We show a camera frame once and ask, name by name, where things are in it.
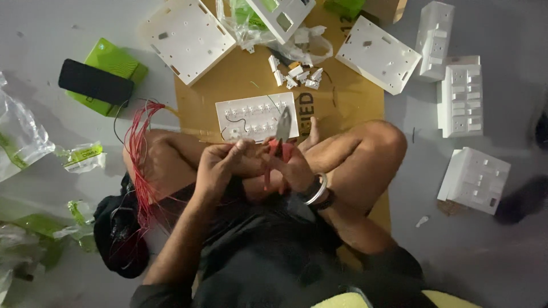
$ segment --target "white switchboard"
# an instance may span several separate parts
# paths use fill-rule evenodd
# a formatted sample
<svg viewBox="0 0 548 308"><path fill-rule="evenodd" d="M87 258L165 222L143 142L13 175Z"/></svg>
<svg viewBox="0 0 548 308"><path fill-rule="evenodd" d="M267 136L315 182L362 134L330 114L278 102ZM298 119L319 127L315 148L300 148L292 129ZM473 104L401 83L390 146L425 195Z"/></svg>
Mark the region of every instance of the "white switchboard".
<svg viewBox="0 0 548 308"><path fill-rule="evenodd" d="M420 13L416 47L422 56L417 75L423 81L435 82L445 77L447 49L451 38L455 7L437 1L430 2Z"/></svg>
<svg viewBox="0 0 548 308"><path fill-rule="evenodd" d="M200 0L169 0L139 26L139 35L186 84L224 58L236 41Z"/></svg>
<svg viewBox="0 0 548 308"><path fill-rule="evenodd" d="M442 186L441 201L454 201L494 215L510 164L469 147L453 151Z"/></svg>
<svg viewBox="0 0 548 308"><path fill-rule="evenodd" d="M421 55L360 16L335 58L396 95L403 91Z"/></svg>
<svg viewBox="0 0 548 308"><path fill-rule="evenodd" d="M247 0L247 3L280 44L287 43L316 5L315 0Z"/></svg>
<svg viewBox="0 0 548 308"><path fill-rule="evenodd" d="M285 107L291 114L290 138L299 136L293 92L222 101L215 104L224 140L253 139L261 142L276 135L278 119Z"/></svg>
<svg viewBox="0 0 548 308"><path fill-rule="evenodd" d="M444 138L483 135L483 86L480 56L446 58L438 82L438 128Z"/></svg>

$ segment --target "smartphone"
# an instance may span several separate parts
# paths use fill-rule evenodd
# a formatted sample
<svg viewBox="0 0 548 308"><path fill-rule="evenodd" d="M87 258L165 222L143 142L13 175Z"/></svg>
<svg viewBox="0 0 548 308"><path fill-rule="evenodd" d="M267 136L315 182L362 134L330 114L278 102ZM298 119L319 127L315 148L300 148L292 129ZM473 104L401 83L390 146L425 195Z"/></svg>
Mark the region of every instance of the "smartphone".
<svg viewBox="0 0 548 308"><path fill-rule="evenodd" d="M71 59L63 63L58 84L60 88L118 106L129 100L134 86L129 79Z"/></svg>

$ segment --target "foot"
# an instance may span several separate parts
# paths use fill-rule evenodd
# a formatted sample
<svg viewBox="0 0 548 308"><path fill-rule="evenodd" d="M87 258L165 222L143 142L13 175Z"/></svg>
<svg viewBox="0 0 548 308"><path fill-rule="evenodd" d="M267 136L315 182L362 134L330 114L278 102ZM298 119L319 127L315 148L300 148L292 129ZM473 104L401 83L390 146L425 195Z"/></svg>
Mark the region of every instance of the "foot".
<svg viewBox="0 0 548 308"><path fill-rule="evenodd" d="M305 153L311 147L319 143L318 120L315 117L311 117L310 122L312 123L312 127L310 128L310 135L298 146L299 150L301 150L302 153Z"/></svg>

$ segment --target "silver bracelet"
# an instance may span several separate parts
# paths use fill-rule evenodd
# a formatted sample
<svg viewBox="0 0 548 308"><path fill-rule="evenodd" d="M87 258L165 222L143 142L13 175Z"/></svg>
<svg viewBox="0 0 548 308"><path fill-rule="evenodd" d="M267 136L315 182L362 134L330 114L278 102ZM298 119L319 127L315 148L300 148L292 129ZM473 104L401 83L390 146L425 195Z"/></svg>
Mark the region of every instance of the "silver bracelet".
<svg viewBox="0 0 548 308"><path fill-rule="evenodd" d="M318 173L318 175L322 176L322 186L319 188L318 192L308 201L305 202L305 205L308 206L312 204L314 201L318 200L321 195L323 195L323 192L326 191L327 188L327 174L325 173Z"/></svg>

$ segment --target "black watch strap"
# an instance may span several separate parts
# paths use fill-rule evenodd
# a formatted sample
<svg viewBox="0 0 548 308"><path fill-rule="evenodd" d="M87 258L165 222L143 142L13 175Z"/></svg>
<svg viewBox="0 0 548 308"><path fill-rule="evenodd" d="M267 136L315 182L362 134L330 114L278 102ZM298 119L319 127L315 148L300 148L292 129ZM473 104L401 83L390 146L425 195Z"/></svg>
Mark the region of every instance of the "black watch strap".
<svg viewBox="0 0 548 308"><path fill-rule="evenodd" d="M314 182L312 182L312 185L310 185L310 187L305 192L297 193L297 196L299 196L299 199L301 199L301 201L306 202L312 199L316 195L320 187L322 187L322 183L320 183L319 179L320 179L320 176L315 175Z"/></svg>
<svg viewBox="0 0 548 308"><path fill-rule="evenodd" d="M327 209L335 202L335 193L329 188L327 188L326 191L327 191L327 199L325 199L324 201L320 203L309 205L309 207L312 210L319 211L319 210Z"/></svg>

